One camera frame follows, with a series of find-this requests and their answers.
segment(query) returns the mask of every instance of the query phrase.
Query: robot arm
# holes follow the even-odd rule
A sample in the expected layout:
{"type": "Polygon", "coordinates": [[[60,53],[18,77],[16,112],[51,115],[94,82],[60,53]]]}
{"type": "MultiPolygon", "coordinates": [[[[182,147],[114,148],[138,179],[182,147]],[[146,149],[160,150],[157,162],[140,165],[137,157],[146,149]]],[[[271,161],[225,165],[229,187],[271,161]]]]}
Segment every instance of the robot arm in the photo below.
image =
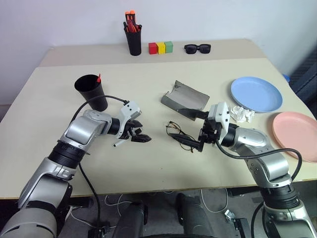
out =
{"type": "Polygon", "coordinates": [[[86,110],[76,118],[23,188],[18,201],[20,211],[7,222],[0,237],[57,237],[54,213],[70,197],[72,187],[68,181],[94,139],[112,134],[121,140],[131,137],[131,141],[150,141],[150,137],[141,134],[142,124],[134,120],[140,114],[138,105],[129,102],[117,118],[94,110],[86,110]]]}
{"type": "MultiPolygon", "coordinates": [[[[204,119],[198,141],[189,136],[170,134],[185,145],[203,150],[204,143],[217,143],[240,156],[254,156],[274,150],[269,138],[256,129],[229,124],[229,109],[225,102],[212,105],[209,112],[181,109],[187,117],[204,119]]],[[[266,226],[272,238],[317,238],[303,202],[292,185],[287,160],[280,153],[255,159],[245,159],[255,182],[261,188],[266,211],[266,226]]]]}

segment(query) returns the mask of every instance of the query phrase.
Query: red marker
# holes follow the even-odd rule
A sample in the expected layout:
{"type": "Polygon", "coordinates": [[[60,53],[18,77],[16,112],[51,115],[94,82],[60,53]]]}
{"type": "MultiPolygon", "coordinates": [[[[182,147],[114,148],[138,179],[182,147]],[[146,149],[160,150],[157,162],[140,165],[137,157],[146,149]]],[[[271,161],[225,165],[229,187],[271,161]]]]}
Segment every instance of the red marker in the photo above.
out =
{"type": "Polygon", "coordinates": [[[99,74],[99,76],[98,76],[98,78],[97,78],[97,83],[101,83],[100,74],[99,74]]]}
{"type": "Polygon", "coordinates": [[[128,23],[129,32],[137,32],[137,30],[135,29],[135,26],[133,25],[132,20],[128,20],[127,23],[128,23]]]}

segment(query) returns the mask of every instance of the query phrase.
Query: glasses lens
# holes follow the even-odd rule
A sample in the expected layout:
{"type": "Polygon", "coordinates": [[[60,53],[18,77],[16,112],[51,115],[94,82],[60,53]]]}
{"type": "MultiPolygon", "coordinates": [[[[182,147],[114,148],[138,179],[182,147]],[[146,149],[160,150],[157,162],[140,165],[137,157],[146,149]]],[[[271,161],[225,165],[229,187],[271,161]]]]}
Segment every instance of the glasses lens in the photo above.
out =
{"type": "Polygon", "coordinates": [[[194,54],[196,53],[197,48],[194,45],[186,45],[185,50],[186,50],[186,53],[188,54],[194,54]]]}
{"type": "Polygon", "coordinates": [[[170,123],[166,127],[166,132],[167,134],[171,134],[171,133],[179,134],[180,128],[176,124],[170,123]]]}
{"type": "Polygon", "coordinates": [[[190,146],[183,145],[183,144],[179,144],[179,145],[180,145],[180,147],[182,147],[183,150],[191,150],[190,146]]]}
{"type": "Polygon", "coordinates": [[[203,54],[208,54],[210,52],[211,46],[210,45],[200,45],[199,51],[203,54]]]}

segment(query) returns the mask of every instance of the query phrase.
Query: wooden block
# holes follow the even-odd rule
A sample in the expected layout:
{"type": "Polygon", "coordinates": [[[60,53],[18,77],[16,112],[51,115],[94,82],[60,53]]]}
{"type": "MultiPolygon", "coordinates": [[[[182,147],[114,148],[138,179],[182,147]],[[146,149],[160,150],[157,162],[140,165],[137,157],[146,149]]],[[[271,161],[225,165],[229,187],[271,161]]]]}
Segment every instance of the wooden block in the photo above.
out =
{"type": "Polygon", "coordinates": [[[173,52],[173,43],[171,41],[165,41],[165,52],[172,53],[173,52]]]}
{"type": "Polygon", "coordinates": [[[158,53],[158,48],[156,43],[149,43],[149,54],[154,55],[158,53]]]}
{"type": "Polygon", "coordinates": [[[157,46],[158,46],[158,54],[165,54],[165,44],[164,42],[157,42],[157,46]]]}

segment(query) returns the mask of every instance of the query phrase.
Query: black sunglasses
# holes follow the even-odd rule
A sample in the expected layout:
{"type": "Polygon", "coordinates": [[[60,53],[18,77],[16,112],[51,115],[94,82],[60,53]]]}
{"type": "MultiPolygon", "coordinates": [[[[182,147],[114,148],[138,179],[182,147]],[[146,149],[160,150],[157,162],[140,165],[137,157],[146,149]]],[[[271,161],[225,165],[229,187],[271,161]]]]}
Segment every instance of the black sunglasses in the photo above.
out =
{"type": "Polygon", "coordinates": [[[200,51],[202,54],[208,54],[211,50],[211,45],[209,44],[201,44],[199,46],[194,44],[185,45],[184,49],[186,50],[186,53],[188,54],[194,54],[197,50],[200,51]]]}

